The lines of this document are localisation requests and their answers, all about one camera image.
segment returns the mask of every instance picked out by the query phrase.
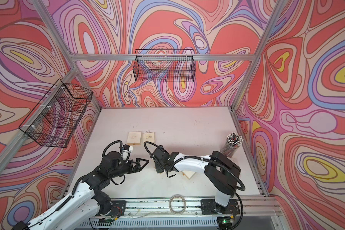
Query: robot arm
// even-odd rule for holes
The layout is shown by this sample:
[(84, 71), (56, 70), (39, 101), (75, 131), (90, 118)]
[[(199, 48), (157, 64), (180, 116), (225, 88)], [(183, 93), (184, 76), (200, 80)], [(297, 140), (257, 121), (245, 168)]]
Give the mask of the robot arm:
[[(156, 149), (151, 153), (146, 144), (156, 146)], [(208, 179), (217, 188), (215, 201), (218, 205), (226, 207), (236, 190), (245, 190), (244, 184), (239, 179), (240, 168), (226, 156), (218, 151), (213, 151), (211, 155), (207, 156), (187, 156), (178, 152), (169, 154), (162, 145), (158, 146), (151, 142), (144, 143), (147, 152), (154, 160), (156, 172), (171, 171), (193, 171), (197, 173), (204, 173)]]
[(79, 178), (70, 194), (57, 202), (43, 214), (33, 218), (28, 223), (23, 221), (14, 225), (12, 230), (73, 230), (84, 219), (96, 214), (107, 215), (111, 212), (111, 198), (102, 189), (113, 182), (113, 178), (129, 173), (137, 173), (148, 164), (148, 160), (137, 158), (128, 160), (133, 148), (124, 145), (119, 152), (106, 150), (116, 141), (108, 145), (103, 153), (101, 163), (90, 173)]

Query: black wire basket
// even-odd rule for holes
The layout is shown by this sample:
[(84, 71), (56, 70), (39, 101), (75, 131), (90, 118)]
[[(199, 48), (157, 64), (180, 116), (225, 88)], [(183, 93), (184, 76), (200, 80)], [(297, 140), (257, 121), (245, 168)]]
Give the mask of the black wire basket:
[(23, 130), (23, 121), (19, 129), (41, 146), (66, 148), (92, 95), (91, 90), (82, 86), (62, 83), (34, 122)]
[(136, 81), (194, 82), (193, 49), (136, 49)]

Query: metal grille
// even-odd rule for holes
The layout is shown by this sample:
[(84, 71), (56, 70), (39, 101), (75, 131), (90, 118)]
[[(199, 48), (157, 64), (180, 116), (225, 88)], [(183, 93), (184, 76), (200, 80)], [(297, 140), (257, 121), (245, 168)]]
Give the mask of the metal grille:
[[(178, 218), (119, 218), (112, 223), (99, 223), (91, 219), (93, 228), (153, 228), (153, 227), (217, 227), (216, 217), (178, 217)], [(89, 228), (87, 220), (77, 228)]]
[(41, 146), (68, 146), (92, 99), (92, 91), (76, 84), (62, 84), (40, 115), (22, 130)]
[(135, 53), (136, 81), (194, 82), (192, 49), (137, 49)]

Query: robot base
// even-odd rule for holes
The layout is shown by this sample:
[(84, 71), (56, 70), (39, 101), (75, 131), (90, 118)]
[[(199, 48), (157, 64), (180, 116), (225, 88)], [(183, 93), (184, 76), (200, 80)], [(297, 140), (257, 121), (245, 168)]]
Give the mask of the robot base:
[(226, 207), (216, 204), (215, 200), (201, 200), (200, 208), (203, 215), (231, 214), (236, 216), (240, 214), (238, 200), (236, 199), (230, 199)]

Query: colorful swirl pattern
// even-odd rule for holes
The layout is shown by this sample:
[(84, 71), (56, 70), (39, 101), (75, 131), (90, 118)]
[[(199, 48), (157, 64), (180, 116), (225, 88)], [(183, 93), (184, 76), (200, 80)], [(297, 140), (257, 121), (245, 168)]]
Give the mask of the colorful swirl pattern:
[[(30, 0), (0, 1), (0, 152), (68, 71)], [(31, 139), (24, 143), (0, 175), (0, 229), (29, 221), (58, 198), (95, 116), (90, 104), (66, 149), (41, 147)]]
[(235, 107), (291, 229), (345, 229), (345, 1), (287, 3)]
[[(138, 48), (192, 48), (197, 54), (250, 54), (266, 26), (270, 6), (262, 0), (138, 0), (128, 4), (71, 0), (52, 1), (47, 8), (74, 53), (129, 54)], [(138, 83), (132, 79), (132, 64), (78, 62), (104, 107), (228, 106), (248, 66), (243, 61), (199, 61), (194, 83)], [(226, 77), (220, 87), (208, 90), (218, 76)]]

